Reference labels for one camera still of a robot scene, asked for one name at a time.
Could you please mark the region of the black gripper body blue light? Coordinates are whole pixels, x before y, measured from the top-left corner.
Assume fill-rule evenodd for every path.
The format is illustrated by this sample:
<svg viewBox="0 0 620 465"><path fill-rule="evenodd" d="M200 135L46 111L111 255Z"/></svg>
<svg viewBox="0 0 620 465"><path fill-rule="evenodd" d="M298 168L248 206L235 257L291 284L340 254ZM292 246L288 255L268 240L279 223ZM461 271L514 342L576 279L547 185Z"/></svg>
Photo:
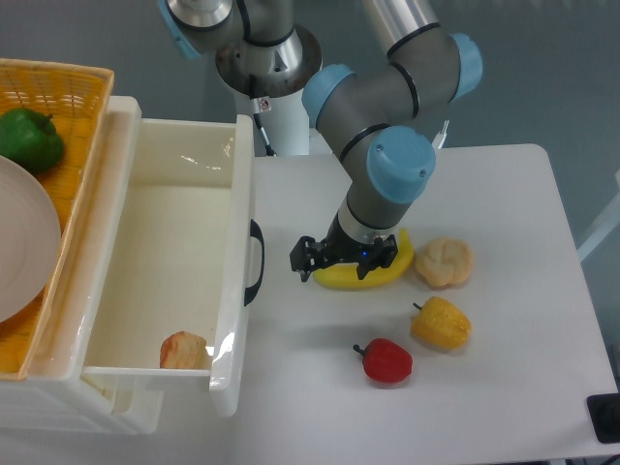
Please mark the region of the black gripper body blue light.
<svg viewBox="0 0 620 465"><path fill-rule="evenodd" d="M362 225L350 212L337 212L321 241L320 266L353 264L378 266L377 231Z"/></svg>

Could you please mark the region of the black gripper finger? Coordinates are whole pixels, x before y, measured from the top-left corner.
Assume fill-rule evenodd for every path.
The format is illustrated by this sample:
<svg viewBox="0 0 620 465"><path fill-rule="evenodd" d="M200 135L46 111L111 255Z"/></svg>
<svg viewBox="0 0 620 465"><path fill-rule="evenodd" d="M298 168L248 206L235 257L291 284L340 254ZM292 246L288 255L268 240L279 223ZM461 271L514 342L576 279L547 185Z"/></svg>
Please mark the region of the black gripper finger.
<svg viewBox="0 0 620 465"><path fill-rule="evenodd" d="M389 268L398 253L396 237L377 236L371 244L361 247L357 253L356 275L364 280L367 274L377 268Z"/></svg>
<svg viewBox="0 0 620 465"><path fill-rule="evenodd" d="M302 236L290 252L292 271L299 275L302 282L307 282L311 274L324 264L324 245L311 236Z"/></svg>

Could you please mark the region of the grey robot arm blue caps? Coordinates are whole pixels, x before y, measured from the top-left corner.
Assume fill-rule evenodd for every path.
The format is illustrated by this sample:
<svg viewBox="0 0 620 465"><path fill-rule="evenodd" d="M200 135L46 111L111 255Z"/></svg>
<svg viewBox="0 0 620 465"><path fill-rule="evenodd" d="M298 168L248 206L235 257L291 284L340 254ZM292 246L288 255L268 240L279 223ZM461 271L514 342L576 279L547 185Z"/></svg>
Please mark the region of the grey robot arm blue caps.
<svg viewBox="0 0 620 465"><path fill-rule="evenodd" d="M426 1L367 1L387 58L371 77L325 65L290 1L162 1L158 8L187 58L213 53L220 79L249 116L262 154L275 156L296 130L317 130L351 178L326 237L304 236L290 254L302 280L354 264L358 278L392 265L394 228L423 192L436 146L410 125L481 81L477 45L446 33Z"/></svg>

